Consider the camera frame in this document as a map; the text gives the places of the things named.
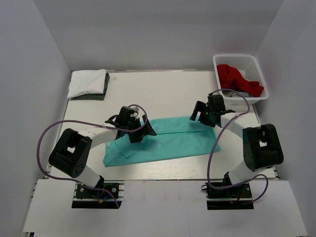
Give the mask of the teal t shirt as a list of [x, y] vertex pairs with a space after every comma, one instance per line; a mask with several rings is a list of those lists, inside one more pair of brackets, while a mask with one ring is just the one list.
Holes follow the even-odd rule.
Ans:
[[130, 143], [128, 135], [107, 142], [103, 164], [122, 166], [209, 154], [216, 140], [212, 127], [192, 121], [188, 116], [150, 121], [156, 136], [145, 136]]

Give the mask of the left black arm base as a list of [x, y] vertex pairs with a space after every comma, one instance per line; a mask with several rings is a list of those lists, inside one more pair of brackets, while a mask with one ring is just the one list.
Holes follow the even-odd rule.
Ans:
[[72, 209], [118, 209], [123, 201], [124, 181], [105, 181], [103, 189], [114, 196], [118, 206], [109, 193], [90, 190], [79, 183], [75, 186]]

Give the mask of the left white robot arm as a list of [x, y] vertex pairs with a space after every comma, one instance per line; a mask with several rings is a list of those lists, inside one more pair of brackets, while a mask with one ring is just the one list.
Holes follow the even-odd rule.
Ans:
[[49, 156], [48, 163], [63, 173], [87, 186], [93, 197], [104, 192], [104, 178], [86, 165], [92, 148], [127, 136], [130, 143], [140, 143], [146, 136], [156, 136], [147, 114], [138, 117], [140, 107], [123, 106], [117, 115], [111, 116], [103, 125], [93, 125], [91, 129], [64, 130]]

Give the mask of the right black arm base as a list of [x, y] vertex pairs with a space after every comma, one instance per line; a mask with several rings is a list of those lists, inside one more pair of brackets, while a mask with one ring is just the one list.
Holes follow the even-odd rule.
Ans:
[[206, 192], [207, 210], [252, 210], [252, 193], [249, 184], [231, 189], [217, 190], [205, 183], [201, 190]]

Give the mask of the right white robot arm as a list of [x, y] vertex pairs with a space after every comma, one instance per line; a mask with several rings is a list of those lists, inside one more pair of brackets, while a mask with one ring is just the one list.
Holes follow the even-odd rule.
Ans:
[[[241, 191], [241, 185], [258, 177], [261, 172], [282, 164], [284, 155], [278, 138], [277, 130], [272, 124], [259, 124], [245, 118], [250, 111], [238, 114], [226, 109], [223, 96], [209, 94], [208, 102], [197, 101], [190, 120], [198, 119], [200, 123], [210, 127], [220, 127], [207, 165], [207, 181], [210, 187], [223, 190], [234, 197]], [[223, 185], [213, 186], [210, 182], [210, 165], [215, 147], [225, 130], [229, 130], [242, 139], [243, 160], [223, 178]]]

